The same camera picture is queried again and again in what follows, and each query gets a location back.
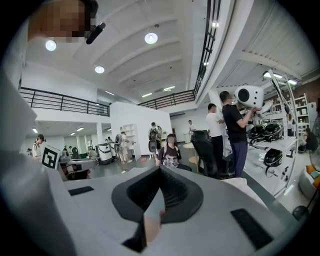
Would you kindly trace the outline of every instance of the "white robot head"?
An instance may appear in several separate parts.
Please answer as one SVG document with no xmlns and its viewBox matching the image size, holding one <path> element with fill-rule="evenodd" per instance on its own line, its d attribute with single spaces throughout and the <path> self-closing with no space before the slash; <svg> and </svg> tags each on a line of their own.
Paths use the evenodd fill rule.
<svg viewBox="0 0 320 256">
<path fill-rule="evenodd" d="M 239 86 L 235 90 L 234 96 L 238 102 L 248 108 L 261 109 L 264 103 L 264 90 L 258 86 Z"/>
</svg>

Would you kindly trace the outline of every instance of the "white ceiling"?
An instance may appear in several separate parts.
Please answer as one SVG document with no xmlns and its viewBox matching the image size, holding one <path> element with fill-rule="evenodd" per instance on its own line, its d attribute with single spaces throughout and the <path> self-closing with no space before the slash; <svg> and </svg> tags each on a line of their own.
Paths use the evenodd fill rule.
<svg viewBox="0 0 320 256">
<path fill-rule="evenodd" d="M 48 52 L 44 48 L 46 40 L 37 38 L 28 45 L 27 64 L 28 61 L 40 63 L 82 76 L 99 84 L 101 90 L 133 102 L 184 91 L 188 70 L 184 70 L 183 62 L 192 62 L 192 59 L 186 59 L 182 52 L 180 16 L 175 13 L 175 4 L 179 1 L 97 0 L 96 22 L 104 22 L 106 27 L 91 45 L 84 39 L 73 43 L 57 42 L 57 49 Z M 203 1 L 194 0 L 192 6 L 198 8 Z M 155 44 L 145 42 L 145 35 L 150 32 L 158 36 Z M 183 33 L 193 33 L 193 28 L 186 27 Z M 103 66 L 105 72 L 95 73 L 96 66 Z M 171 86 L 175 86 L 172 92 L 155 93 Z M 142 98 L 147 93 L 152 96 Z"/>
<path fill-rule="evenodd" d="M 239 54 L 229 74 L 217 86 L 217 91 L 234 92 L 245 83 L 264 86 L 270 81 L 263 73 L 272 68 L 302 83 L 304 77 L 317 70 L 320 62 L 303 30 L 279 4 L 275 4 L 253 40 Z M 265 89 L 265 98 L 274 93 Z"/>
<path fill-rule="evenodd" d="M 71 133 L 75 133 L 74 136 L 97 133 L 97 125 L 90 122 L 36 121 L 33 127 L 37 129 L 38 134 L 43 134 L 44 138 L 47 136 L 70 136 Z M 103 123 L 102 131 L 110 127 L 110 123 Z M 30 130 L 26 137 L 36 136 L 37 134 Z"/>
</svg>

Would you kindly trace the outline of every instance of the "column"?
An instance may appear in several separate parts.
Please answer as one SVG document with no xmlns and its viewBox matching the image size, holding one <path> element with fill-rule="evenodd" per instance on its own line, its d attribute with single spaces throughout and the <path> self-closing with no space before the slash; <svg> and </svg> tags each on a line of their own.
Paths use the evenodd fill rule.
<svg viewBox="0 0 320 256">
<path fill-rule="evenodd" d="M 104 142 L 104 138 L 102 136 L 102 124 L 100 122 L 98 122 L 96 124 L 96 136 L 98 139 L 98 144 L 103 144 Z"/>
</svg>

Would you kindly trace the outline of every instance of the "metal frame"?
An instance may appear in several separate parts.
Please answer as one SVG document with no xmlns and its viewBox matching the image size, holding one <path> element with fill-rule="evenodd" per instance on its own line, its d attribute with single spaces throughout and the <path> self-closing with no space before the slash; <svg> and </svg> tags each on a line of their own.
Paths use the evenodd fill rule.
<svg viewBox="0 0 320 256">
<path fill-rule="evenodd" d="M 102 103 L 97 103 L 90 100 L 72 97 L 56 92 L 26 87 L 21 87 L 20 93 L 22 94 L 22 97 L 25 99 L 25 101 L 30 104 L 31 108 L 78 112 L 107 117 L 110 116 L 109 106 L 104 105 Z"/>
</svg>

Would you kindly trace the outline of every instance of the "black t-shirt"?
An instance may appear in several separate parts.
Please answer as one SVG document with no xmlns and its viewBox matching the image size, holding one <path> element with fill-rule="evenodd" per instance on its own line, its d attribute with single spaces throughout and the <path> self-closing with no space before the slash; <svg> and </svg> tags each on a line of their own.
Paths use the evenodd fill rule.
<svg viewBox="0 0 320 256">
<path fill-rule="evenodd" d="M 166 146 L 166 153 L 165 148 L 161 148 L 158 156 L 158 160 L 162 162 L 164 166 L 167 167 L 177 167 L 179 162 L 178 160 L 181 159 L 180 150 L 176 150 L 176 148 L 171 148 L 168 145 Z"/>
<path fill-rule="evenodd" d="M 235 105 L 225 105 L 222 108 L 223 118 L 228 129 L 228 135 L 230 142 L 246 142 L 247 141 L 247 130 L 241 128 L 237 121 L 242 119 L 242 115 L 238 111 Z"/>
</svg>

